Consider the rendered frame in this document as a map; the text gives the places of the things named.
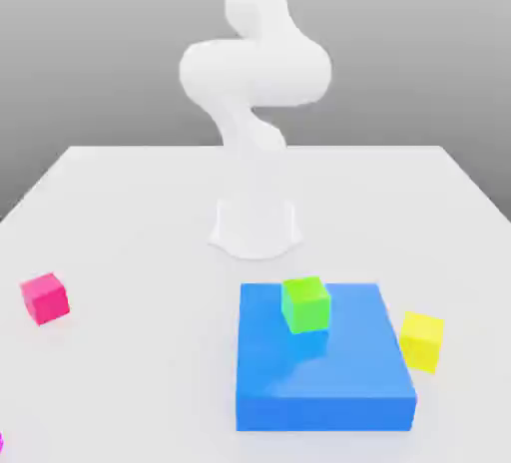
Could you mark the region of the small green cube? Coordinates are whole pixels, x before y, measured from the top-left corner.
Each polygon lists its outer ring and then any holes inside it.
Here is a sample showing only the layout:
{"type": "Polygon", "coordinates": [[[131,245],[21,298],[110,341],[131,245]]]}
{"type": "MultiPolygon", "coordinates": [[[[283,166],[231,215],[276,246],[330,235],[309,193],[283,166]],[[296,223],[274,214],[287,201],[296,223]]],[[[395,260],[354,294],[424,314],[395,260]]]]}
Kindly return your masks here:
{"type": "Polygon", "coordinates": [[[280,309],[292,334],[329,329],[331,297],[318,276],[282,283],[280,309]]]}

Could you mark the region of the small yellow cube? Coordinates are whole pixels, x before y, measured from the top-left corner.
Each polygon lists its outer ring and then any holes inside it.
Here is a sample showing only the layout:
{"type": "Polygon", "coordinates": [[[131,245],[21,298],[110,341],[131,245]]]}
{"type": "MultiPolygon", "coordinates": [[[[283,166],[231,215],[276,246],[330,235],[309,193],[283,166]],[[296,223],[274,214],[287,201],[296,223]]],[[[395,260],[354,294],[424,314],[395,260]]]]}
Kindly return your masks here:
{"type": "Polygon", "coordinates": [[[443,340],[444,320],[406,311],[399,345],[409,368],[434,374],[443,340]]]}

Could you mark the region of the small pink cube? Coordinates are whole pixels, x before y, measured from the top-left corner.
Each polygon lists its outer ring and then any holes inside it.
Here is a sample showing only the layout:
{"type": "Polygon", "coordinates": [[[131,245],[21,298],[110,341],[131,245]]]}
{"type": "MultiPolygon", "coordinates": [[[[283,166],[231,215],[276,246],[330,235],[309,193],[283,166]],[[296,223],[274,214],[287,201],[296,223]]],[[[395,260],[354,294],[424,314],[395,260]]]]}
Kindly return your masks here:
{"type": "Polygon", "coordinates": [[[54,273],[22,282],[20,288],[27,311],[38,325],[70,312],[66,288],[54,273]]]}

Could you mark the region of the large blue box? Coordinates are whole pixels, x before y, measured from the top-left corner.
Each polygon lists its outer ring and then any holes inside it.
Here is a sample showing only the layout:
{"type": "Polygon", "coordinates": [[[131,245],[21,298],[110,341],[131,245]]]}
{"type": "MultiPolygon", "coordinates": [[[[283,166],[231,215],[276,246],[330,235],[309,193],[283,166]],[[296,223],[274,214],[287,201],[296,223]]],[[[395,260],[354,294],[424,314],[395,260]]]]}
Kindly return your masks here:
{"type": "Polygon", "coordinates": [[[329,283],[330,328],[293,334],[277,283],[241,287],[239,431],[408,431],[417,394],[375,283],[329,283]]]}

